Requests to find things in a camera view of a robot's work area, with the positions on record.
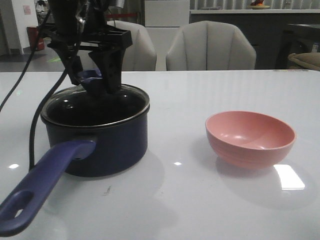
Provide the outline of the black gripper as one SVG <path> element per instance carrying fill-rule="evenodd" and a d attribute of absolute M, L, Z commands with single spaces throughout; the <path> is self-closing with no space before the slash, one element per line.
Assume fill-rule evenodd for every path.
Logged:
<path fill-rule="evenodd" d="M 129 30 L 116 28 L 104 22 L 101 24 L 78 21 L 57 21 L 44 23 L 39 32 L 51 39 L 48 47 L 59 56 L 73 85 L 79 85 L 78 73 L 83 71 L 80 57 L 75 53 L 76 45 L 90 43 L 99 50 L 88 55 L 98 67 L 102 85 L 108 94 L 114 94 L 122 87 L 122 64 L 125 49 L 133 44 Z"/>

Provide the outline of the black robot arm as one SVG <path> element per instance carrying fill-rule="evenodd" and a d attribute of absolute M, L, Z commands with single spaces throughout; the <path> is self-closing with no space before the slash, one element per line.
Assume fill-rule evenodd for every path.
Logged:
<path fill-rule="evenodd" d="M 133 44 L 129 30 L 109 25 L 105 12 L 121 8 L 122 0 L 50 0 L 50 12 L 54 27 L 45 31 L 50 36 L 48 45 L 60 57 L 74 85 L 83 85 L 83 71 L 79 50 L 88 51 L 88 56 L 98 68 L 96 83 L 90 87 L 113 94 L 122 86 L 122 64 L 125 51 Z"/>

